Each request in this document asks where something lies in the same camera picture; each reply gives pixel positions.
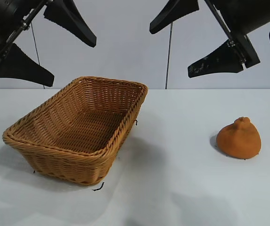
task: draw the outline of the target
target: rectangular wicker basket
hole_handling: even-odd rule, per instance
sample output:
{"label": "rectangular wicker basket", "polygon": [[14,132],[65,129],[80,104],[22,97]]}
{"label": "rectangular wicker basket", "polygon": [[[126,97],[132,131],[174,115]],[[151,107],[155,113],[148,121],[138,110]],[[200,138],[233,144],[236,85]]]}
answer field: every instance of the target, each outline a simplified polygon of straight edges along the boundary
{"label": "rectangular wicker basket", "polygon": [[81,185],[99,183],[128,136],[147,87],[80,77],[3,134],[39,173]]}

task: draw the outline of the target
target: basket rim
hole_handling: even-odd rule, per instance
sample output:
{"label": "basket rim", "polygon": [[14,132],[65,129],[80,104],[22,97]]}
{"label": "basket rim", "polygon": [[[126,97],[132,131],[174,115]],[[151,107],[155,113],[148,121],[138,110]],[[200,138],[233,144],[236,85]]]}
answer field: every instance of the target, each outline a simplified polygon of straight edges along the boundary
{"label": "basket rim", "polygon": [[[85,152],[75,152],[69,149],[63,149],[63,148],[59,148],[56,146],[52,146],[52,145],[44,145],[44,144],[38,144],[29,140],[25,140],[25,139],[20,139],[17,138],[13,135],[13,133],[18,130],[19,128],[21,128],[23,126],[24,123],[26,123],[28,121],[29,118],[31,118],[34,114],[36,114],[37,112],[40,111],[44,111],[46,109],[46,107],[52,103],[54,103],[54,101],[56,101],[59,96],[62,96],[63,94],[67,93],[76,83],[81,82],[83,80],[100,80],[103,82],[119,82],[119,83],[126,83],[129,85],[135,85],[138,87],[142,87],[139,95],[137,96],[137,98],[135,99],[134,103],[131,105],[131,107],[129,108],[128,112],[126,113],[126,115],[124,116],[124,118],[122,119],[122,121],[120,122],[119,126],[117,127],[117,129],[114,131],[113,135],[111,136],[111,138],[108,140],[106,146],[104,148],[101,148],[99,150],[96,150],[92,153],[85,153]],[[102,78],[102,77],[93,77],[93,76],[82,76],[79,78],[76,78],[74,80],[72,80],[67,86],[65,86],[64,88],[62,88],[58,93],[56,93],[54,96],[52,96],[51,98],[49,98],[48,100],[46,100],[44,103],[42,103],[40,106],[36,107],[34,110],[32,110],[31,112],[29,112],[27,115],[25,115],[24,117],[22,117],[21,119],[19,119],[16,123],[14,123],[12,126],[10,126],[8,129],[6,129],[3,133],[3,139],[10,139],[15,143],[19,143],[19,144],[23,144],[26,146],[34,146],[34,147],[40,147],[43,149],[48,149],[48,150],[52,150],[52,151],[57,151],[57,152],[62,152],[62,153],[68,153],[68,154],[72,154],[72,155],[77,155],[77,156],[83,156],[83,157],[110,157],[111,154],[111,150],[114,150],[116,148],[117,145],[119,145],[119,142],[117,142],[117,140],[122,137],[122,135],[124,135],[124,133],[126,132],[126,128],[127,125],[129,125],[129,123],[131,122],[127,122],[128,120],[130,120],[130,116],[134,113],[134,110],[136,109],[137,105],[141,105],[147,95],[148,92],[148,87],[142,83],[139,82],[134,82],[134,81],[126,81],[126,80],[117,80],[117,79],[108,79],[108,78]]]}

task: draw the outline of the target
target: wicker basket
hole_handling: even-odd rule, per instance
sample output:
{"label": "wicker basket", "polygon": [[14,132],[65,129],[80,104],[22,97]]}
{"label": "wicker basket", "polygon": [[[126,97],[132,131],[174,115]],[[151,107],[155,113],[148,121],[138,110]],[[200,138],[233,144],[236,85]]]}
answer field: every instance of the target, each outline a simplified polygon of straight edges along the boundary
{"label": "wicker basket", "polygon": [[3,134],[39,173],[81,185],[108,173],[147,95],[143,84],[80,77]]}

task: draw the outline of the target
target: robotic arm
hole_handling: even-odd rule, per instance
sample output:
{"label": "robotic arm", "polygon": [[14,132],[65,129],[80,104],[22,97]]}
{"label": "robotic arm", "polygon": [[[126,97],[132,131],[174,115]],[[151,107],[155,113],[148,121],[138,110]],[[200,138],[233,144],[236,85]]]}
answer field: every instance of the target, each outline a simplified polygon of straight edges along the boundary
{"label": "robotic arm", "polygon": [[67,29],[87,45],[96,45],[96,36],[73,0],[0,0],[0,78],[22,79],[49,87],[53,85],[53,74],[14,44],[44,6],[47,6],[44,12],[46,19]]}
{"label": "robotic arm", "polygon": [[[260,60],[247,34],[270,22],[270,0],[205,0],[227,35],[220,47],[188,67],[190,78],[211,73],[238,73]],[[173,21],[199,10],[197,0],[169,0],[150,23],[155,34]]]}

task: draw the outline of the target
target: white backdrop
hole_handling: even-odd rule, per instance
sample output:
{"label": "white backdrop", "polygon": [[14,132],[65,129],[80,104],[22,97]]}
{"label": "white backdrop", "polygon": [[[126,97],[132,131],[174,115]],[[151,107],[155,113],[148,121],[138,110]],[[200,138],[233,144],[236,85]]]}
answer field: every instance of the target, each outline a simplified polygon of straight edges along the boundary
{"label": "white backdrop", "polygon": [[[139,81],[164,89],[170,28],[156,35],[149,23],[168,0],[75,0],[97,36],[97,46],[83,44],[71,33],[43,18],[33,21],[40,62],[55,75],[53,88],[79,76]],[[219,47],[227,38],[204,1],[200,10],[173,23],[169,89],[270,88],[270,23],[249,34],[261,63],[241,73],[218,73],[188,78],[187,67]],[[37,56],[31,29],[17,44],[33,60]],[[42,88],[27,81],[0,79],[0,88]]]}
{"label": "white backdrop", "polygon": [[95,48],[44,19],[43,12],[33,21],[41,65],[55,75],[53,88],[61,88],[79,76],[139,81],[150,89],[165,88],[170,29],[153,36],[149,23],[167,0],[74,1],[97,36]]}

